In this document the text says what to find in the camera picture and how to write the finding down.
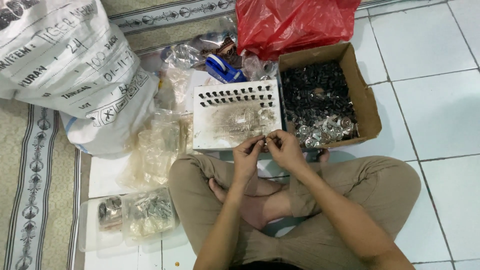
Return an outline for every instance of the white tile floor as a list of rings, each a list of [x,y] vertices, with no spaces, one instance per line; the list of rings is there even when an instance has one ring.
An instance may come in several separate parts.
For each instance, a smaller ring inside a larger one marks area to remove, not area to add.
[[[479,13],[478,0],[411,0],[355,14],[351,42],[383,129],[374,140],[335,149],[332,159],[385,155],[417,170],[420,197],[396,239],[417,270],[480,269]],[[100,180],[114,185],[120,171],[101,174],[103,163],[92,160],[91,197],[117,192],[102,194]],[[195,262],[182,231],[163,251],[116,254],[89,252],[85,268],[191,270]]]

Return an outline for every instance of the person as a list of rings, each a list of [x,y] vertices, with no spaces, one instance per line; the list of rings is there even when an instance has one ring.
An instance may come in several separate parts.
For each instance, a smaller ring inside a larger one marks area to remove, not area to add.
[[[288,185],[257,177],[263,149],[290,172]],[[179,157],[169,187],[193,269],[413,270],[394,238],[420,193],[418,174],[393,158],[328,156],[307,163],[296,137],[276,130],[235,147],[233,164]],[[308,218],[282,237],[260,232],[287,216]]]

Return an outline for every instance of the red plastic bag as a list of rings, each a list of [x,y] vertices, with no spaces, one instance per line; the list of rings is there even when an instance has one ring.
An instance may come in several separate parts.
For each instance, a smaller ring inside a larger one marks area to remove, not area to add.
[[[360,0],[237,0],[238,47],[262,60],[350,40]]]

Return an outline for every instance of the blue tape dispenser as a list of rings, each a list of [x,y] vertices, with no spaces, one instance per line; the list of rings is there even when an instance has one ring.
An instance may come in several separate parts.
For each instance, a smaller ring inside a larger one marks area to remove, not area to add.
[[[209,54],[207,56],[205,65],[208,74],[224,84],[247,81],[241,70],[234,69],[225,60],[215,54]]]

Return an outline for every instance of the khaki pants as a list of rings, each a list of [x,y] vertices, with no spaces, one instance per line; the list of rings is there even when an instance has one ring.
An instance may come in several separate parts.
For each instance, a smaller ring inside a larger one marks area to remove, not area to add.
[[[392,238],[404,225],[420,193],[420,179],[415,170],[392,158],[311,163],[311,167],[338,193],[362,205]],[[208,186],[212,177],[228,187],[233,178],[233,164],[206,155],[183,155],[170,169],[173,202],[196,254],[222,208]],[[292,177],[288,193],[293,216],[314,216],[279,238],[269,237],[241,220],[232,265],[275,260],[305,270],[363,269],[307,188]]]

